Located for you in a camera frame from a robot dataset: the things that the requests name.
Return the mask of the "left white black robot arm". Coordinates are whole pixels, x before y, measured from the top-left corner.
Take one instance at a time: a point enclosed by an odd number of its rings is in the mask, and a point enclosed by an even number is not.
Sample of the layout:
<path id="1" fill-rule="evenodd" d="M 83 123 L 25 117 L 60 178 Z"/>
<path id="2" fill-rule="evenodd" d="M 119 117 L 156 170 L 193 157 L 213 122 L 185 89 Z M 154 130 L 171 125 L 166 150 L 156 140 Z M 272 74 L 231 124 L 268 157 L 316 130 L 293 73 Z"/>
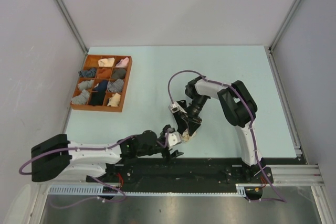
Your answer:
<path id="1" fill-rule="evenodd" d="M 169 161 L 179 155 L 170 149 L 182 142 L 181 134 L 169 125 L 160 135 L 147 130 L 112 144 L 82 144 L 58 134 L 31 149 L 31 177 L 33 182 L 59 176 L 92 176 L 110 182 L 116 175 L 111 165 L 157 153 Z"/>

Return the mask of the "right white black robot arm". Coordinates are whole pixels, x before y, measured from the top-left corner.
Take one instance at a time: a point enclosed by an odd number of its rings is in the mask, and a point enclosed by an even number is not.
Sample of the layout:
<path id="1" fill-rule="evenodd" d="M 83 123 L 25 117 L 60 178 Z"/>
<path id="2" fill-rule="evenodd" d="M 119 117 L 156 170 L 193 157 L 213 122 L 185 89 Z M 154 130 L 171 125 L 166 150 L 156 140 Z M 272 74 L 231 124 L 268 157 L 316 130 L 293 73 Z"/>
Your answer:
<path id="1" fill-rule="evenodd" d="M 242 81 L 224 84 L 204 77 L 197 77 L 185 86 L 185 94 L 191 99 L 171 102 L 169 109 L 177 123 L 177 131 L 183 140 L 189 140 L 202 123 L 199 114 L 207 100 L 214 98 L 220 102 L 226 120 L 235 127 L 241 148 L 243 179 L 254 183 L 261 177 L 265 167 L 262 155 L 257 147 L 254 121 L 257 104 Z"/>

